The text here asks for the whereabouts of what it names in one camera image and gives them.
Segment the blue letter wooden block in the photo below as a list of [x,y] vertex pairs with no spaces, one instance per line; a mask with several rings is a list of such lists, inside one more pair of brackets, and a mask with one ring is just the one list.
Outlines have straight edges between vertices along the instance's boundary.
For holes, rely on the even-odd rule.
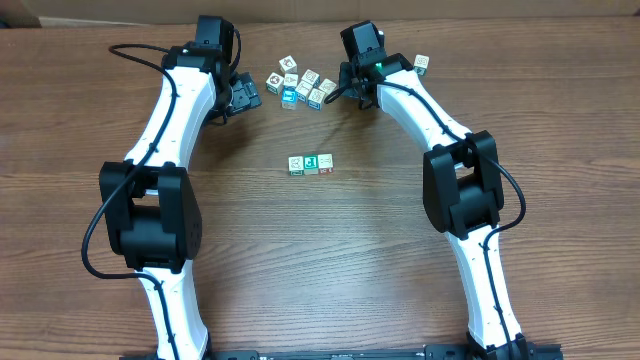
[[285,88],[281,92],[281,106],[283,109],[295,110],[297,108],[297,92]]

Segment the sailboat picture wooden block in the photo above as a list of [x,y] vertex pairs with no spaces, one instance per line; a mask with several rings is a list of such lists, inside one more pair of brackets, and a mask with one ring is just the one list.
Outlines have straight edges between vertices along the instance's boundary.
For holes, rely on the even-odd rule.
[[304,157],[291,156],[288,158],[288,170],[291,176],[304,175]]

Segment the green letter wooden block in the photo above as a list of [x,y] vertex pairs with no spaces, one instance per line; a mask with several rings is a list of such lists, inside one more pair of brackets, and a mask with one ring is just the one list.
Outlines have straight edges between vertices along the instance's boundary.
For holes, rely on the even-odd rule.
[[318,156],[305,155],[303,157],[303,170],[305,175],[317,175],[319,173]]

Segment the red letter wooden block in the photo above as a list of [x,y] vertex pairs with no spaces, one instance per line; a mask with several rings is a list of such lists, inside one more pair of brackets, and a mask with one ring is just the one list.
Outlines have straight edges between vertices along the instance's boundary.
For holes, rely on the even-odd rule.
[[331,154],[318,154],[318,171],[320,175],[334,172],[333,156]]

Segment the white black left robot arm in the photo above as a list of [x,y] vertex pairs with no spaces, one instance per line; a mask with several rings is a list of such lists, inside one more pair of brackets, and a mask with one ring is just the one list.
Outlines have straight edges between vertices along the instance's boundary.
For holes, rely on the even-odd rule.
[[222,17],[200,16],[194,40],[161,52],[158,101],[124,160],[103,164],[102,204],[88,229],[106,222],[129,269],[123,276],[144,287],[158,337],[152,358],[211,359],[193,271],[203,222],[188,167],[204,126],[223,126],[261,100],[251,75],[237,71],[240,33]]

